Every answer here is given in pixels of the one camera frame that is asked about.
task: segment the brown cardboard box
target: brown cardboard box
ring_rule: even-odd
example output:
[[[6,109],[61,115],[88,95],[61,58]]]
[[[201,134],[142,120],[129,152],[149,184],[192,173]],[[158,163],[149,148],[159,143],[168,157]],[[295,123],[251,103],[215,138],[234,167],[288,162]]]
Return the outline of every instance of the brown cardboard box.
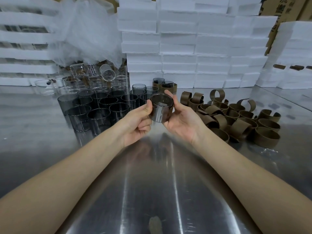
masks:
[[[301,13],[299,14],[297,20],[300,21],[312,21],[312,0],[306,0]]]
[[[264,0],[260,9],[259,15],[274,15],[278,16],[267,43],[268,54],[271,50],[271,45],[277,34],[279,25],[282,22],[296,21],[306,0]]]

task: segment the stainless steel tabletop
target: stainless steel tabletop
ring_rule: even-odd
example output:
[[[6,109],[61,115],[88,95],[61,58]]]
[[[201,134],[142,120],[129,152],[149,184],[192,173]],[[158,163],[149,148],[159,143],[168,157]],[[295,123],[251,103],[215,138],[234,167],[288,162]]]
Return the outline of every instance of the stainless steel tabletop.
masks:
[[[204,93],[207,102],[211,89],[186,91]],[[282,115],[274,150],[232,146],[312,199],[312,112],[259,87],[225,92],[231,103],[254,99],[256,114],[267,108]],[[312,108],[312,101],[305,104]],[[75,133],[56,98],[37,95],[33,87],[1,86],[0,112],[0,197],[93,138],[90,131]],[[184,232],[260,233],[218,174],[157,123],[111,162],[58,231]]]

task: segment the person's right hand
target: person's right hand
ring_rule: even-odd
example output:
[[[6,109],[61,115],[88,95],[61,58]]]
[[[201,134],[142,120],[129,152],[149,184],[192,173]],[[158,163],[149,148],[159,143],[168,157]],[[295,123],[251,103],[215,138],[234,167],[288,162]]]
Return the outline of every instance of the person's right hand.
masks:
[[[164,123],[164,126],[169,132],[180,136],[192,145],[197,144],[205,135],[207,127],[190,107],[184,106],[178,101],[176,95],[169,90],[165,90],[165,94],[174,100],[174,113],[169,121]]]

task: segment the person's left arm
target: person's left arm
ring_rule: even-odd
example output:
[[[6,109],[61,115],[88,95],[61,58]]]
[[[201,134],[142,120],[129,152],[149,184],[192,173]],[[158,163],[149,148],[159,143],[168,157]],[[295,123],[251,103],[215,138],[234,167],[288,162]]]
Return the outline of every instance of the person's left arm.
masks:
[[[150,131],[147,104],[0,199],[0,233],[53,234],[111,160]]]

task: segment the hand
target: hand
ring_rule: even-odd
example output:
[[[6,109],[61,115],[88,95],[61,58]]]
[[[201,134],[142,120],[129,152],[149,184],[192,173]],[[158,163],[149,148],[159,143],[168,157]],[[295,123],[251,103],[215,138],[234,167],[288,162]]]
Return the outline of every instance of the hand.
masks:
[[[190,107],[184,106],[178,101],[176,95],[170,93],[169,90],[165,90],[165,94],[174,100],[174,113],[169,121],[164,123],[164,126],[172,134],[195,145],[204,136],[207,127]]]
[[[151,130],[152,120],[149,115],[152,109],[152,102],[147,100],[145,105],[128,112],[124,118],[113,126],[114,130],[119,131],[121,135],[123,147],[137,142]]]

